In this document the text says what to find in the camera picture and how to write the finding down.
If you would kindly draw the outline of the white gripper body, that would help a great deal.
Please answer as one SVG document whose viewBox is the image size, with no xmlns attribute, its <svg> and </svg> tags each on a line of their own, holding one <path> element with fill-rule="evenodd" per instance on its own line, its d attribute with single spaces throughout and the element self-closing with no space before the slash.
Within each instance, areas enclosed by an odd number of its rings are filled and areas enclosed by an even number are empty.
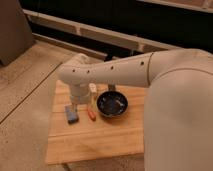
<svg viewBox="0 0 213 171">
<path fill-rule="evenodd" d="M 70 100 L 74 104 L 87 104 L 90 101 L 90 89 L 88 84 L 71 85 Z"/>
</svg>

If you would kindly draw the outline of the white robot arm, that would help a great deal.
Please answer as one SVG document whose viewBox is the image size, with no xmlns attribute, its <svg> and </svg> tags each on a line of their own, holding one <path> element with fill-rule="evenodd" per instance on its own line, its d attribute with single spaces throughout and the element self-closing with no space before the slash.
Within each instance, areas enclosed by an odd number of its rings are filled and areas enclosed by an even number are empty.
<svg viewBox="0 0 213 171">
<path fill-rule="evenodd" d="M 77 103 L 90 83 L 146 87 L 145 171 L 213 171 L 212 53 L 173 49 L 97 64 L 80 53 L 61 65 L 59 79 Z"/>
</svg>

